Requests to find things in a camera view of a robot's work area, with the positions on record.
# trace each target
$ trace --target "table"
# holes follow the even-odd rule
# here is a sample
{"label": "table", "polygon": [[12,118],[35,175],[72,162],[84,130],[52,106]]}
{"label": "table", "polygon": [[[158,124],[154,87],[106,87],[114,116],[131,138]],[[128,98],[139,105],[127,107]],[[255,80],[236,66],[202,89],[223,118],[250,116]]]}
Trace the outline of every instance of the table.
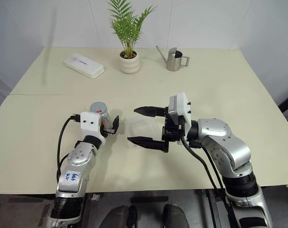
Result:
{"label": "table", "polygon": [[[75,52],[102,63],[106,71],[89,79],[67,68],[62,61]],[[222,119],[249,145],[261,186],[288,184],[288,123],[239,50],[183,50],[191,57],[189,67],[169,72],[157,50],[139,49],[142,65],[134,75],[118,70],[118,52],[42,52],[0,107],[0,193],[54,193],[62,125],[95,101],[104,101],[113,118],[120,115],[121,125],[99,151],[87,192],[211,188],[202,165],[182,146],[171,143],[164,154],[131,149],[126,140],[125,121],[139,117],[134,108],[167,106],[169,97],[180,91],[192,103],[192,119]],[[164,118],[156,121],[161,128]],[[71,122],[61,156],[80,137],[79,124]],[[198,153],[206,159],[204,152]]]}

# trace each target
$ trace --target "plant pot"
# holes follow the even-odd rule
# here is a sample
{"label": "plant pot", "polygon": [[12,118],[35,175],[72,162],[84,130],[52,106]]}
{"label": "plant pot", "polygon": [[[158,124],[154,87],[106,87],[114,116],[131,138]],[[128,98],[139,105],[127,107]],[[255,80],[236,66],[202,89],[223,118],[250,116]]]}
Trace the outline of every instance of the plant pot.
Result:
{"label": "plant pot", "polygon": [[134,74],[138,72],[139,67],[140,67],[139,55],[135,52],[136,56],[134,58],[127,59],[127,58],[122,58],[121,53],[119,54],[121,71],[126,74]]}

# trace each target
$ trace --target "potted plant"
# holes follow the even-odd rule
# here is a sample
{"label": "potted plant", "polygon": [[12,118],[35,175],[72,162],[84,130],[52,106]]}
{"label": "potted plant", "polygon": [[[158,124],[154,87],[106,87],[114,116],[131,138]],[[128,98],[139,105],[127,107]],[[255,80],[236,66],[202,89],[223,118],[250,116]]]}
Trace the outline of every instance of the potted plant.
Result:
{"label": "potted plant", "polygon": [[124,47],[119,55],[121,70],[126,74],[134,74],[139,70],[139,56],[134,46],[141,35],[144,19],[156,7],[150,6],[140,16],[134,16],[134,10],[127,0],[110,0],[108,3],[112,6],[112,9],[108,9],[111,12],[110,24]]}

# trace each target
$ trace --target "white tile wall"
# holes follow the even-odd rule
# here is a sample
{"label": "white tile wall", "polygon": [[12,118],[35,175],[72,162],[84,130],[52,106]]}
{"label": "white tile wall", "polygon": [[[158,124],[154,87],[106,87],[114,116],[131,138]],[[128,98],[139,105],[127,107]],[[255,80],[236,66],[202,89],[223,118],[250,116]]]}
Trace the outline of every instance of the white tile wall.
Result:
{"label": "white tile wall", "polygon": [[[130,0],[137,48],[240,48],[279,104],[288,96],[288,0]],[[14,87],[44,46],[121,47],[107,0],[0,0],[0,77]]]}
{"label": "white tile wall", "polygon": [[173,0],[168,46],[229,48],[251,0]]}

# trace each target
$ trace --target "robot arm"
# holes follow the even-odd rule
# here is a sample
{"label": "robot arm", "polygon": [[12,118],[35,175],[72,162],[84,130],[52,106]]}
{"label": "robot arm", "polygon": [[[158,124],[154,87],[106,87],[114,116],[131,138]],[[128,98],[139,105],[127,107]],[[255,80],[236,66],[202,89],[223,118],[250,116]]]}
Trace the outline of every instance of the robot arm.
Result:
{"label": "robot arm", "polygon": [[232,134],[228,124],[218,119],[191,121],[190,102],[185,93],[171,97],[168,107],[141,107],[134,111],[147,116],[164,116],[165,126],[162,141],[147,137],[132,137],[129,141],[168,152],[168,142],[180,144],[181,137],[185,137],[190,147],[206,148],[223,177],[238,227],[272,227],[262,190],[252,171],[249,147]]}
{"label": "robot arm", "polygon": [[98,113],[81,113],[83,140],[78,141],[68,155],[67,165],[59,178],[54,208],[47,218],[46,228],[79,227],[82,203],[90,171],[95,165],[95,156],[105,144],[107,133],[114,134],[119,127],[118,116],[113,121],[111,129],[105,129],[101,120],[102,117]]}

